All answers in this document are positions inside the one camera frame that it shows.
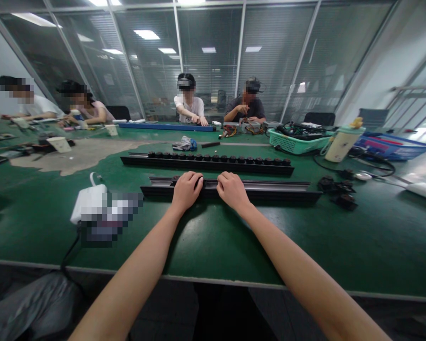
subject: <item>white bottle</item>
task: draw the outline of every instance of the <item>white bottle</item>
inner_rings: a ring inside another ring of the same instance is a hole
[[[349,126],[342,126],[337,130],[337,135],[328,149],[325,160],[330,162],[341,162],[350,148],[355,144],[366,128],[362,127],[363,119],[357,117]]]

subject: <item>blue plastic basket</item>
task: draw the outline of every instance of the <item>blue plastic basket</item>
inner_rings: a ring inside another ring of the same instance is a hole
[[[367,148],[370,152],[379,154],[385,159],[391,161],[412,160],[426,152],[426,143],[387,134],[382,134],[378,137],[382,140],[394,141],[402,143],[403,145],[393,144],[391,142],[382,141],[378,138],[372,138],[369,136],[361,136],[355,145]]]

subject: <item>pants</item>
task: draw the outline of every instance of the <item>pants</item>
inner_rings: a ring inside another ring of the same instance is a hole
[[[63,274],[42,276],[0,301],[0,340],[37,339],[70,325],[78,292]]]

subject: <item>ceiling light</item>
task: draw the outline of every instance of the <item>ceiling light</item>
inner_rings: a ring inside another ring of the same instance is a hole
[[[42,26],[42,27],[57,27],[55,24],[51,23],[49,20],[43,19],[33,13],[12,13],[13,16],[19,17],[31,23]]]
[[[109,53],[112,53],[112,54],[123,54],[123,52],[118,51],[116,49],[103,49],[103,51],[106,51],[106,52],[109,52]]]
[[[80,35],[79,33],[77,34],[77,37],[79,38],[80,41],[85,42],[85,43],[89,43],[89,42],[93,41],[93,39],[90,39],[86,36]]]
[[[134,32],[145,40],[160,40],[158,35],[150,30],[134,30]]]
[[[204,53],[216,53],[216,48],[214,47],[202,47]]]
[[[261,46],[248,46],[245,52],[259,52],[261,48]]]
[[[205,0],[177,0],[177,1],[182,6],[195,6],[205,2]]]
[[[170,49],[170,48],[159,48],[158,50],[160,50],[164,54],[176,54],[177,53],[174,49]]]
[[[107,6],[107,0],[89,0],[95,6]],[[122,3],[119,0],[111,0],[112,6],[120,6]]]

